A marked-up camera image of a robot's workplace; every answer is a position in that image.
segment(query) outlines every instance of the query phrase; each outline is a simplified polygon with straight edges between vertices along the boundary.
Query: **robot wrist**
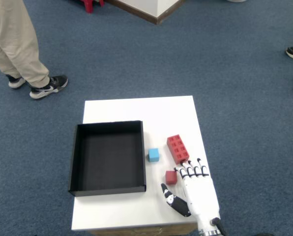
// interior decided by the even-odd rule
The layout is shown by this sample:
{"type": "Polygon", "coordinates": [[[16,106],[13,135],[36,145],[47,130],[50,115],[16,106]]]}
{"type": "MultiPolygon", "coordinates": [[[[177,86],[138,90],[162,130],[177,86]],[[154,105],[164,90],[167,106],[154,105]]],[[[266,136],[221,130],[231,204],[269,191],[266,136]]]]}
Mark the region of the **robot wrist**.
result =
{"type": "Polygon", "coordinates": [[[221,232],[219,230],[212,230],[200,233],[199,236],[221,236],[221,232]]]}

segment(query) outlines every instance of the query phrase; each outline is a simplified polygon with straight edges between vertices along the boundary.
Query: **white wall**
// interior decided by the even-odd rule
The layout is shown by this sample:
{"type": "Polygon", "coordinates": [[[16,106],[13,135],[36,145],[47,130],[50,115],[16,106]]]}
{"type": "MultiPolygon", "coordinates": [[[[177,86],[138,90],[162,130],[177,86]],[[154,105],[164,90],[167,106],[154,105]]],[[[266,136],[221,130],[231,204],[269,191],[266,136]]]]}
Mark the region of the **white wall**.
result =
{"type": "Polygon", "coordinates": [[[178,0],[118,0],[151,16],[158,17],[178,0]]]}
{"type": "Polygon", "coordinates": [[[173,6],[178,0],[158,0],[157,1],[157,16],[160,16],[168,8],[173,6]]]}

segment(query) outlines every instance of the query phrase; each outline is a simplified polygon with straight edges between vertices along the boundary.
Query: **red chair leg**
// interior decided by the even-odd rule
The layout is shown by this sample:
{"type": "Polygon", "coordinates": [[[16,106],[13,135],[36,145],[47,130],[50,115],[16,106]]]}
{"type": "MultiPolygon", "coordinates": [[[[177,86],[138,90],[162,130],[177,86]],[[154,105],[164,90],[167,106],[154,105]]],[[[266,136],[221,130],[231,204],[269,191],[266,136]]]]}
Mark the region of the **red chair leg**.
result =
{"type": "Polygon", "coordinates": [[[83,0],[87,13],[93,12],[93,0],[83,0]]]}

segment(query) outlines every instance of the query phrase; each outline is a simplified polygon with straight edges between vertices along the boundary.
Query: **toy block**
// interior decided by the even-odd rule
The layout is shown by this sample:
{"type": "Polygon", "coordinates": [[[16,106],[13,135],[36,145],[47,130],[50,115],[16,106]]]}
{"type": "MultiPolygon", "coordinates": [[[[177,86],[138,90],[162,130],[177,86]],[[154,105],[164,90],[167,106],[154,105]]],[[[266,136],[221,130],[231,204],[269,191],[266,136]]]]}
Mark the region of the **toy block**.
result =
{"type": "Polygon", "coordinates": [[[177,172],[176,171],[166,171],[165,181],[166,181],[166,184],[176,184],[177,183],[177,172]]]}
{"type": "Polygon", "coordinates": [[[176,164],[187,161],[189,154],[185,148],[184,143],[182,142],[179,134],[167,138],[167,146],[171,151],[171,154],[174,158],[176,164]]]}
{"type": "Polygon", "coordinates": [[[158,153],[157,148],[148,150],[148,160],[149,162],[156,162],[160,159],[160,154],[158,153]]]}

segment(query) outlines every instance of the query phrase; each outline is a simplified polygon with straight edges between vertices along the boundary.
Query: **robot finger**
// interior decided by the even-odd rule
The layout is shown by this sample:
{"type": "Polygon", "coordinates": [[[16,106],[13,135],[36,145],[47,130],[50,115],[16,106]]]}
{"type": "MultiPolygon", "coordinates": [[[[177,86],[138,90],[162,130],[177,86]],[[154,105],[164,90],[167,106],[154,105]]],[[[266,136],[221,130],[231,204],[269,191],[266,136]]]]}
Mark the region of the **robot finger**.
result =
{"type": "Polygon", "coordinates": [[[197,159],[197,161],[198,161],[198,163],[199,163],[199,166],[200,166],[200,168],[201,168],[201,173],[202,173],[202,176],[203,176],[203,177],[205,177],[205,176],[209,176],[209,173],[208,173],[208,171],[207,171],[207,167],[206,167],[206,166],[204,166],[204,165],[202,164],[202,161],[201,161],[201,159],[200,159],[200,158],[198,158],[198,159],[197,159]]]}
{"type": "Polygon", "coordinates": [[[192,166],[189,163],[182,162],[181,165],[183,166],[183,168],[185,168],[185,170],[187,171],[189,177],[192,178],[192,177],[196,176],[196,174],[194,172],[194,169],[192,168],[192,166]]]}
{"type": "Polygon", "coordinates": [[[174,196],[174,194],[167,189],[167,186],[164,183],[161,184],[161,187],[168,205],[170,205],[174,210],[185,217],[191,215],[186,201],[177,196],[174,196]]]}
{"type": "Polygon", "coordinates": [[[201,168],[197,165],[194,165],[192,161],[188,161],[189,165],[191,165],[192,169],[195,172],[196,177],[202,176],[201,168]]]}
{"type": "Polygon", "coordinates": [[[180,173],[180,176],[181,176],[181,178],[183,180],[189,178],[189,175],[188,175],[187,171],[184,168],[182,168],[182,167],[175,167],[174,170],[180,173]]]}

